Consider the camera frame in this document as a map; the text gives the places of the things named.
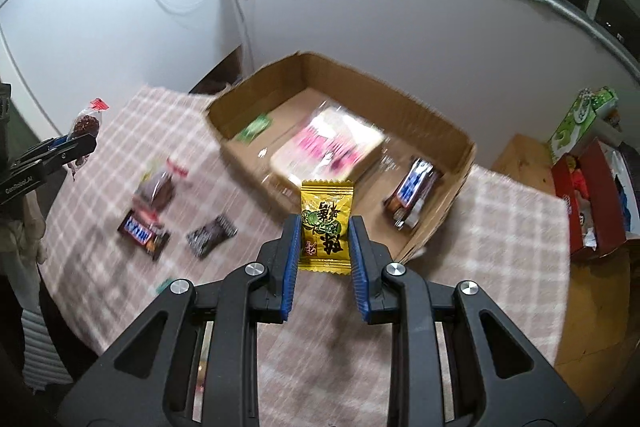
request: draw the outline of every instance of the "white wall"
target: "white wall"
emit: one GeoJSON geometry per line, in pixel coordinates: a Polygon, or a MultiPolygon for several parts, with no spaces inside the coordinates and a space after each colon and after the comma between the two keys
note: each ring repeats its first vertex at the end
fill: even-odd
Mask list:
{"type": "Polygon", "coordinates": [[[520,132],[547,140],[579,89],[620,94],[640,145],[640,90],[582,30],[527,0],[243,0],[256,66],[311,50],[416,96],[490,166],[520,132]]]}
{"type": "Polygon", "coordinates": [[[0,75],[44,139],[96,96],[189,90],[241,43],[232,0],[0,0],[0,75]]]}

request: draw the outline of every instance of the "yellow candy packet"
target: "yellow candy packet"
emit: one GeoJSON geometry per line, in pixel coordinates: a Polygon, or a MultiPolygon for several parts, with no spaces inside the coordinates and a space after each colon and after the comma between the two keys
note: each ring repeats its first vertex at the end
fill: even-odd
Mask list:
{"type": "Polygon", "coordinates": [[[301,270],[350,274],[347,225],[353,184],[305,181],[300,195],[305,242],[298,267],[301,270]]]}

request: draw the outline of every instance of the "pink and white package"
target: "pink and white package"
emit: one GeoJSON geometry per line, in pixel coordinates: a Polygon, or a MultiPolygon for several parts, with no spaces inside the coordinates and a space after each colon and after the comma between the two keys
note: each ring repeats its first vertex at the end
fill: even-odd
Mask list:
{"type": "Polygon", "coordinates": [[[376,160],[384,134],[341,107],[321,107],[270,160],[271,171],[300,188],[304,180],[355,181],[376,160]]]}

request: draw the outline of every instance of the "wooden surface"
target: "wooden surface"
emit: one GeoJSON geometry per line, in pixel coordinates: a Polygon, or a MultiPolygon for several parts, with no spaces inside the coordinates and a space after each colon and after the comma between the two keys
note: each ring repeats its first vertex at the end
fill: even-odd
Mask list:
{"type": "MultiPolygon", "coordinates": [[[[556,195],[548,149],[537,140],[516,134],[492,169],[556,195]]],[[[587,410],[596,407],[610,391],[638,341],[637,332],[627,328],[629,272],[626,251],[571,265],[555,367],[587,410]]]]}

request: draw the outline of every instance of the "silver screw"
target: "silver screw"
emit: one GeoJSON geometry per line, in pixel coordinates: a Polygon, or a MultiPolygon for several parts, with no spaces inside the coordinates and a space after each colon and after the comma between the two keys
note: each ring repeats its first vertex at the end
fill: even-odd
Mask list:
{"type": "Polygon", "coordinates": [[[389,275],[402,275],[406,272],[406,268],[404,265],[400,263],[389,263],[385,266],[385,270],[389,275]]]}
{"type": "Polygon", "coordinates": [[[261,263],[249,263],[244,267],[244,272],[251,276],[260,275],[264,272],[264,266],[261,263]]]}
{"type": "Polygon", "coordinates": [[[473,281],[463,281],[460,283],[460,291],[465,295],[475,295],[478,293],[479,286],[473,281]]]}
{"type": "Polygon", "coordinates": [[[173,293],[177,293],[178,295],[180,295],[181,293],[185,293],[189,289],[189,282],[185,279],[178,279],[173,281],[169,288],[171,288],[171,291],[173,293]]]}

